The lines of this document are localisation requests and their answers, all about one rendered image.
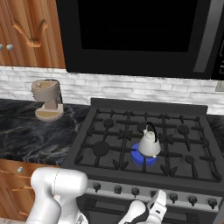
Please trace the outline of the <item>beige coffee machine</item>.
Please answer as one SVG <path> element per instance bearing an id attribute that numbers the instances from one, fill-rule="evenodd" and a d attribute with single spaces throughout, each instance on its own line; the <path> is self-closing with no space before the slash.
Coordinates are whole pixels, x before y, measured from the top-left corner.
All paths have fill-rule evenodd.
<path id="1" fill-rule="evenodd" d="M 60 83 L 57 80 L 36 80 L 31 84 L 33 98 L 43 102 L 35 111 L 36 117 L 43 122 L 53 122 L 64 115 Z"/>

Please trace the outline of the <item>beige wall socket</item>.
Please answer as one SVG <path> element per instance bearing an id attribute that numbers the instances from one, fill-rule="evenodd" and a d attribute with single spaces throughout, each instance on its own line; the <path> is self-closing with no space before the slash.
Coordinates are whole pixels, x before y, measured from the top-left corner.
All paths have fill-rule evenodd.
<path id="1" fill-rule="evenodd" d="M 224 92 L 224 80 L 219 80 L 215 89 L 216 92 Z"/>

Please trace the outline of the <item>blue burner flame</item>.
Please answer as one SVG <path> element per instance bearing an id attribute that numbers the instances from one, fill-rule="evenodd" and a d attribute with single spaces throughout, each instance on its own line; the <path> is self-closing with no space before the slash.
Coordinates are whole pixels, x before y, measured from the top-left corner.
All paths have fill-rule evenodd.
<path id="1" fill-rule="evenodd" d="M 138 150 L 138 144 L 134 144 L 131 147 L 131 159 L 136 165 L 146 164 L 147 166 L 154 165 L 158 158 L 157 157 L 144 157 Z"/>

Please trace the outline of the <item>dark grey gas stove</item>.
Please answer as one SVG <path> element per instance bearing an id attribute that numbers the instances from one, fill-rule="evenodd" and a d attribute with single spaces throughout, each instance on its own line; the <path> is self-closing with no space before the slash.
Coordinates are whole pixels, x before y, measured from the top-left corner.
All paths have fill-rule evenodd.
<path id="1" fill-rule="evenodd" d="M 200 105 L 94 98 L 62 166 L 87 174 L 85 194 L 91 196 L 148 202 L 152 190 L 163 190 L 167 207 L 217 215 L 224 206 L 224 157 L 206 114 L 207 107 Z M 161 146 L 152 166 L 135 164 L 130 154 L 147 122 L 154 124 Z M 101 185 L 98 192 L 93 183 Z M 122 188 L 120 194 L 115 186 Z M 171 193 L 178 195 L 175 203 Z M 189 196 L 197 197 L 194 206 Z M 209 199 L 217 200 L 214 209 Z"/>

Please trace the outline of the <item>wooden cupboard door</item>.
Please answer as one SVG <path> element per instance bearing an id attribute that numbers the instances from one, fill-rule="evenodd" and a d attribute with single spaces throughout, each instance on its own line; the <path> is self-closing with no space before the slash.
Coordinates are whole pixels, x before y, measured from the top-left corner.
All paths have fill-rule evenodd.
<path id="1" fill-rule="evenodd" d="M 56 0 L 0 0 L 0 44 L 1 66 L 64 68 Z"/>

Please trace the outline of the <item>black microwave oven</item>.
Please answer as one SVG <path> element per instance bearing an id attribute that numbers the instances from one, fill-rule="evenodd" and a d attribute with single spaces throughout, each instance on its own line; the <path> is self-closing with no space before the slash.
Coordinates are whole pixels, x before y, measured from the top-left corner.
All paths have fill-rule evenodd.
<path id="1" fill-rule="evenodd" d="M 224 7 L 204 73 L 194 72 L 211 0 L 56 0 L 66 70 L 224 80 Z"/>

